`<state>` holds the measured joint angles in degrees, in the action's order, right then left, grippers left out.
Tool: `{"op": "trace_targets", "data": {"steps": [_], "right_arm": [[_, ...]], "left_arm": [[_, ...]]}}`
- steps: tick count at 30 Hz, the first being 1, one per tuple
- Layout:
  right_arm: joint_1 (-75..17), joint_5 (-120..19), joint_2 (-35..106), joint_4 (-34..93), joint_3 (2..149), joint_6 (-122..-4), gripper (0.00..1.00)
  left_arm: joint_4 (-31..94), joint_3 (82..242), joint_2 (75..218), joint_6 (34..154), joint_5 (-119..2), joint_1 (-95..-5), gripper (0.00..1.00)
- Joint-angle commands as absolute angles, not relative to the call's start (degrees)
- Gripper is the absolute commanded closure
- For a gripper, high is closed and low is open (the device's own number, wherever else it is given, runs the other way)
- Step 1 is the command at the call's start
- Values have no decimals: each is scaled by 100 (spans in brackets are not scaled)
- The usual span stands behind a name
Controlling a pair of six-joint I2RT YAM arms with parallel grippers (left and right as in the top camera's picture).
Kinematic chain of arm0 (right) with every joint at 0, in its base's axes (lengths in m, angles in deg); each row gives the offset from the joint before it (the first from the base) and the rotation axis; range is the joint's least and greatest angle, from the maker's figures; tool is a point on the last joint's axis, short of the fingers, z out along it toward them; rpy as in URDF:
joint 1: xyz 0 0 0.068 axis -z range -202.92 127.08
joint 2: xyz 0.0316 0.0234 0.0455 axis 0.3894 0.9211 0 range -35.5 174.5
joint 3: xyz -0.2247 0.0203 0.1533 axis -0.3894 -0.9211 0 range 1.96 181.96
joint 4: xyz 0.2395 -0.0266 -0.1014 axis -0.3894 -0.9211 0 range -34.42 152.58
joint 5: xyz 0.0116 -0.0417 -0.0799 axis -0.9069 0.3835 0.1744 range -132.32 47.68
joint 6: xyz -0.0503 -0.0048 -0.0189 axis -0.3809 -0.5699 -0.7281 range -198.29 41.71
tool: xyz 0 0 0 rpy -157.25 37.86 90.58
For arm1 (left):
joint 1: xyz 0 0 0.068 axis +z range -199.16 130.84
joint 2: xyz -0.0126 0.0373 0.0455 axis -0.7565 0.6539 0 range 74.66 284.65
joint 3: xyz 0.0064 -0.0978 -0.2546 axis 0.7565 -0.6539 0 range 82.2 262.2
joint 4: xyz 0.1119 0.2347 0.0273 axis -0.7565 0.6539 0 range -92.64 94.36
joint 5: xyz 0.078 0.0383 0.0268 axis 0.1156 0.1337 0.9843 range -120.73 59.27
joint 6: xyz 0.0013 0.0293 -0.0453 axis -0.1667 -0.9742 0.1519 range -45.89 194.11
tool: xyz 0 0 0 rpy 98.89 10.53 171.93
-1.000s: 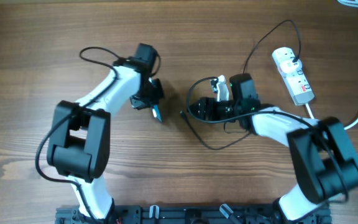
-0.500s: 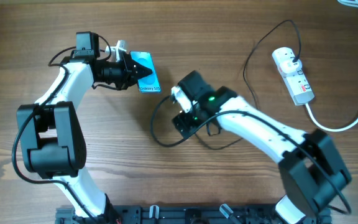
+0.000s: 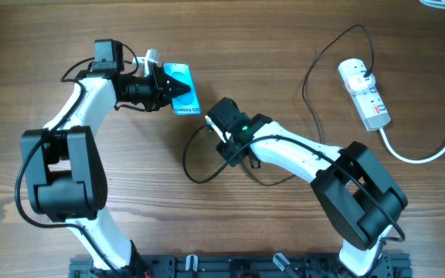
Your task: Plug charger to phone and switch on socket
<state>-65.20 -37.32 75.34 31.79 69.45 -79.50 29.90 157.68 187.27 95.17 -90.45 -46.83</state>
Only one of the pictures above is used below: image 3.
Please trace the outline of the blue Galaxy smartphone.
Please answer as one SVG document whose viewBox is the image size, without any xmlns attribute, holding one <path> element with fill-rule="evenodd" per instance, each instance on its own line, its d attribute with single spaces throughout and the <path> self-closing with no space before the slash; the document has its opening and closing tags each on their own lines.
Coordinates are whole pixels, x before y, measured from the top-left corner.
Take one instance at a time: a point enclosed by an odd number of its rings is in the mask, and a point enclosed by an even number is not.
<svg viewBox="0 0 445 278">
<path fill-rule="evenodd" d="M 177 81 L 171 86 L 175 97 L 172 98 L 172 111 L 177 116 L 200 115 L 201 107 L 188 64 L 164 63 L 165 73 Z"/>
</svg>

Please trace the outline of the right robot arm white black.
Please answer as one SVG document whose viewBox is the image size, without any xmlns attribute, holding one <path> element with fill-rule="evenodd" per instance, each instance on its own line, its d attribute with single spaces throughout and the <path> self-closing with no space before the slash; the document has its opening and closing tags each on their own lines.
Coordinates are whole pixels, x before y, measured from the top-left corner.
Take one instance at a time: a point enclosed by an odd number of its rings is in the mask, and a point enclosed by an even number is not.
<svg viewBox="0 0 445 278">
<path fill-rule="evenodd" d="M 346 148 L 294 134 L 271 117 L 248 117 L 230 98 L 206 114 L 221 141 L 218 152 L 234 166 L 244 158 L 279 166 L 307 182 L 328 220 L 343 238 L 338 258 L 357 277 L 370 276 L 390 229 L 402 242 L 397 221 L 408 200 L 373 152 L 357 141 Z"/>
</svg>

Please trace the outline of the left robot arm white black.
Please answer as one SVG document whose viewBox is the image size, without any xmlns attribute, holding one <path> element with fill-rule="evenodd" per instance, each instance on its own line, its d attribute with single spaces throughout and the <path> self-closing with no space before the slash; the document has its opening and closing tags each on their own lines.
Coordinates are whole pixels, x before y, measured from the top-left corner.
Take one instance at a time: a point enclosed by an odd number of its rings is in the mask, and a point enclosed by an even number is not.
<svg viewBox="0 0 445 278">
<path fill-rule="evenodd" d="M 74 91 L 62 110 L 43 128 L 21 137 L 22 166 L 15 181 L 20 216 L 41 229 L 73 231 L 91 255 L 91 275 L 149 277 L 148 264 L 118 228 L 107 209 L 107 177 L 95 136 L 111 110 L 139 112 L 172 106 L 177 115 L 198 109 L 189 66 L 162 63 L 150 49 L 134 56 L 136 70 L 125 72 L 127 45 L 113 39 L 94 43 L 87 65 L 63 83 Z"/>
</svg>

